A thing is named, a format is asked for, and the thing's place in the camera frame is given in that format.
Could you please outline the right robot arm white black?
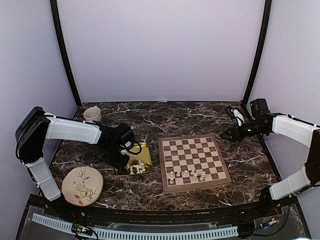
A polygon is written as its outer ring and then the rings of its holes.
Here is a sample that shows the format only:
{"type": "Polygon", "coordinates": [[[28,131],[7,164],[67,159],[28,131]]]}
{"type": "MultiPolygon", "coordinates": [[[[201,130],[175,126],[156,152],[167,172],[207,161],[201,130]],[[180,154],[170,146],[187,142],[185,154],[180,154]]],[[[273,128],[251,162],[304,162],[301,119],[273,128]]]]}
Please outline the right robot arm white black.
{"type": "Polygon", "coordinates": [[[225,130],[220,137],[231,142],[240,142],[253,135],[271,133],[285,136],[309,149],[307,161],[297,172],[281,181],[262,189],[255,213],[266,217],[281,199],[300,194],[318,186],[320,182],[320,127],[307,123],[291,115],[265,112],[259,117],[234,124],[225,130]]]}

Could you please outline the wooden chess board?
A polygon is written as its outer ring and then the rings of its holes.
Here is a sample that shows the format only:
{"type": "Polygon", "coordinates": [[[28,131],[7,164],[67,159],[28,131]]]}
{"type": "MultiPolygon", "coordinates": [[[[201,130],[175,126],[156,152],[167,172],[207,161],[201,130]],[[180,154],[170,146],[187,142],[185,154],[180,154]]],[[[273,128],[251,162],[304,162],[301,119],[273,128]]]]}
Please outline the wooden chess board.
{"type": "Polygon", "coordinates": [[[229,185],[230,174],[213,134],[167,137],[158,139],[162,190],[165,194],[189,192],[229,185]],[[170,185],[170,172],[174,184],[170,185]],[[206,172],[204,181],[199,181],[206,172]],[[198,182],[192,181],[197,173],[198,182]]]}

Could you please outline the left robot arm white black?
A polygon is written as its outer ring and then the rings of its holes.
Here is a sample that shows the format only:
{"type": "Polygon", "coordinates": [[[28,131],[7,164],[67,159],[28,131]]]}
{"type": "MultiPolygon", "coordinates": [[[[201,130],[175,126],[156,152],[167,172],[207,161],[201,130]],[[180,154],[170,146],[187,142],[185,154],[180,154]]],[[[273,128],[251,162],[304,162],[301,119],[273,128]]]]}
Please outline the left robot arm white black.
{"type": "Polygon", "coordinates": [[[34,107],[15,132],[15,155],[25,165],[44,197],[52,202],[51,210],[60,218],[67,218],[70,206],[62,199],[61,190],[45,162],[43,148],[47,140],[64,140],[98,145],[104,149],[106,162],[116,169],[129,161],[127,153],[134,146],[131,128],[121,123],[108,127],[102,123],[69,119],[52,115],[42,107],[34,107]]]}

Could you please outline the white chess king piece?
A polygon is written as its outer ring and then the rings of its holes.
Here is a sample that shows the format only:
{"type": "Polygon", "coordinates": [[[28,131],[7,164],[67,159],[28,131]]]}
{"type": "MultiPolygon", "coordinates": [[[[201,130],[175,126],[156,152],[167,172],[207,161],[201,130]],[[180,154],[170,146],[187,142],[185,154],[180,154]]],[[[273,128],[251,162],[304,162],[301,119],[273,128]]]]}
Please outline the white chess king piece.
{"type": "Polygon", "coordinates": [[[198,182],[198,174],[196,172],[192,175],[192,182],[193,183],[197,183],[198,182]]]}

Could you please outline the white chess queen piece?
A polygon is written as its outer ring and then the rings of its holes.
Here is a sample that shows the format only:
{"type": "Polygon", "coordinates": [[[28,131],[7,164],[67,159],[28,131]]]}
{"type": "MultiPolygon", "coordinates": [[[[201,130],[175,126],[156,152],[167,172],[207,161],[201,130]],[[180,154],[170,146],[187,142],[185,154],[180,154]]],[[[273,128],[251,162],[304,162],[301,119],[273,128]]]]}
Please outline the white chess queen piece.
{"type": "Polygon", "coordinates": [[[201,173],[201,175],[200,175],[200,177],[199,177],[199,181],[204,181],[205,180],[205,176],[206,176],[206,172],[205,171],[203,171],[202,173],[201,173]]]}

